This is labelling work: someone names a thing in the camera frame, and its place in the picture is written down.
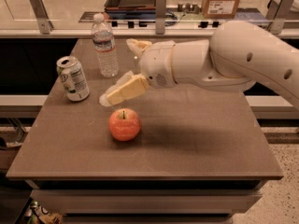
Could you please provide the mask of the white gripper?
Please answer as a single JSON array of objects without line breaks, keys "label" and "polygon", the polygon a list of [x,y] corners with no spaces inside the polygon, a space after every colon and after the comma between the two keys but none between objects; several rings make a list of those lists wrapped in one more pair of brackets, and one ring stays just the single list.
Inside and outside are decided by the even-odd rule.
[{"label": "white gripper", "polygon": [[149,86],[156,89],[172,88],[176,85],[171,69],[174,41],[152,44],[146,40],[127,39],[130,51],[138,58],[141,74],[125,73],[99,98],[105,107],[120,104],[144,94]]}]

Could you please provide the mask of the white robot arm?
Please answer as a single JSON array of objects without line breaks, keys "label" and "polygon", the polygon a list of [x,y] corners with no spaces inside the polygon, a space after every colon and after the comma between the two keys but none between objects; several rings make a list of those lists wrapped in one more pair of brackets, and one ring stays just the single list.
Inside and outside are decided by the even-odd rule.
[{"label": "white robot arm", "polygon": [[227,21],[210,39],[151,44],[129,39],[139,74],[129,71],[99,98],[103,106],[138,97],[149,87],[192,84],[210,91],[246,91],[260,83],[299,107],[299,50],[246,21]]}]

